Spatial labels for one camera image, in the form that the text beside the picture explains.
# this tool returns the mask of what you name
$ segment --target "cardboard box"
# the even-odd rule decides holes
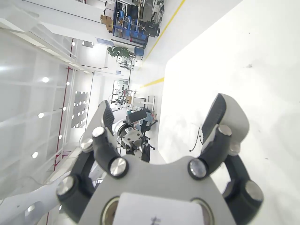
[[[104,23],[104,24],[111,24],[113,19],[109,16],[105,16],[105,15],[100,15],[100,19],[101,19],[101,22]]]
[[[106,29],[107,29],[108,31],[112,31],[112,30],[113,30],[113,27],[112,27],[112,25],[106,24]]]
[[[128,104],[131,104],[131,99],[132,99],[131,96],[126,96],[126,102],[127,102]]]

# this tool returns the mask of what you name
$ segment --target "trash bin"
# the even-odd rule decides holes
[[[144,55],[144,49],[138,48],[138,47],[134,47],[134,54],[136,56],[143,56]]]

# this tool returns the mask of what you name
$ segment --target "yellow floor line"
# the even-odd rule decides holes
[[[152,50],[154,49],[154,47],[156,46],[156,44],[158,43],[158,41],[160,40],[160,38],[162,37],[162,35],[164,34],[164,32],[166,31],[166,29],[168,28],[169,24],[172,22],[172,20],[174,19],[174,17],[176,16],[176,14],[178,13],[179,9],[182,7],[182,5],[184,4],[185,0],[182,0],[181,3],[179,4],[178,8],[176,9],[176,11],[174,12],[174,14],[172,15],[171,19],[169,20],[169,22],[167,23],[166,27],[163,29],[163,31],[160,33],[157,41],[155,42],[155,44],[153,45],[153,47],[151,48],[151,50],[149,51],[148,55],[143,59],[143,62],[141,64],[141,66],[139,67],[138,71],[140,70],[140,68],[143,66],[143,63],[146,61],[146,59],[149,57],[149,55],[151,54]],[[164,77],[161,79],[158,79],[156,81],[150,82],[146,85],[141,86],[141,88],[150,86],[150,85],[154,85],[160,82],[164,81]]]
[[[145,87],[148,87],[148,86],[151,86],[151,85],[154,85],[154,84],[163,82],[164,80],[165,80],[165,78],[163,77],[163,78],[161,78],[161,79],[158,79],[158,80],[155,80],[155,81],[153,81],[153,82],[150,82],[150,83],[148,83],[148,84],[146,84],[146,85],[144,85],[144,86],[141,86],[141,88],[145,88]]]

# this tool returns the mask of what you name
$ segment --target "label sticker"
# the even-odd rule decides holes
[[[123,193],[113,225],[204,225],[199,204]]]

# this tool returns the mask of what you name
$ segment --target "green tree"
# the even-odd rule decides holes
[[[133,58],[133,53],[125,47],[112,46],[107,48],[108,54],[112,57]]]

